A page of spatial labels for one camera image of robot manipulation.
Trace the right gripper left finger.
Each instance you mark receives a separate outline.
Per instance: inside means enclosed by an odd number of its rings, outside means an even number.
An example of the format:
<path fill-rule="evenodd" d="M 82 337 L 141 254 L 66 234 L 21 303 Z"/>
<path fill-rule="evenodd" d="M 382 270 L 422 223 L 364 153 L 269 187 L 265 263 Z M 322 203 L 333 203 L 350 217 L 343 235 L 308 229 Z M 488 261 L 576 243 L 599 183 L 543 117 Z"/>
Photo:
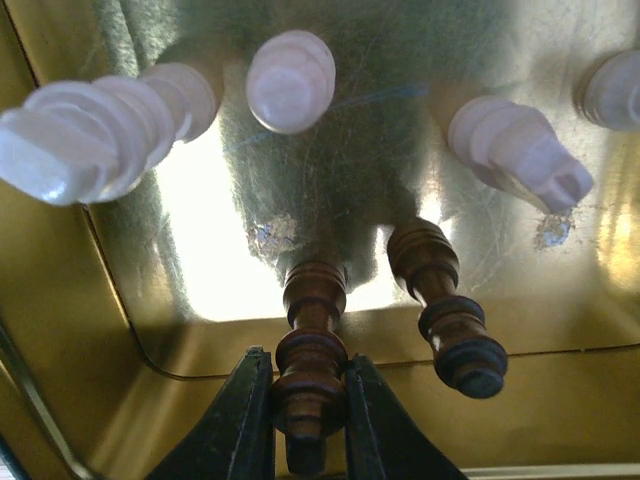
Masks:
<path fill-rule="evenodd" d="M 273 479 L 271 356 L 249 348 L 194 428 L 149 479 Z"/>

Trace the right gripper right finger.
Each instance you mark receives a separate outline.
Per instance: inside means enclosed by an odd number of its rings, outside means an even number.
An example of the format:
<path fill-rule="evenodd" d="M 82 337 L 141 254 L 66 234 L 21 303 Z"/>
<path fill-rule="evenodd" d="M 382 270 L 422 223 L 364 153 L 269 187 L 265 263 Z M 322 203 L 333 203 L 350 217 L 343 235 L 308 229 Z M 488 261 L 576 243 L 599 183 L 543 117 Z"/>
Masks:
<path fill-rule="evenodd" d="M 345 382 L 348 479 L 467 479 L 420 431 L 367 356 L 352 358 Z"/>

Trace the gold metal tin tray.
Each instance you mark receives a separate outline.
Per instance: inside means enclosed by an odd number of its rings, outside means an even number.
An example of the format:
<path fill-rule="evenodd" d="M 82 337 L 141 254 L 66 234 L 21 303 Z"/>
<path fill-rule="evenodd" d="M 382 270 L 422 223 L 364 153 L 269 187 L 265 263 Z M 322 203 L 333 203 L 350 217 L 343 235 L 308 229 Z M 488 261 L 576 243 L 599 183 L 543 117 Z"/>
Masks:
<path fill-rule="evenodd" d="M 246 79 L 290 30 L 327 44 L 336 86 L 286 135 L 254 117 Z M 157 60 L 218 64 L 225 84 L 211 129 L 118 201 L 1 189 L 1 432 L 33 478 L 146 476 L 246 348 L 275 349 L 284 271 L 316 253 L 346 267 L 347 350 L 470 477 L 638 477 L 639 136 L 575 103 L 592 66 L 638 47 L 637 2 L 8 1 L 1 38 L 5 106 Z M 482 94 L 544 114 L 593 176 L 579 205 L 544 214 L 453 157 L 446 122 Z M 493 399 L 437 378 L 393 278 L 387 240 L 415 216 L 508 352 Z"/>

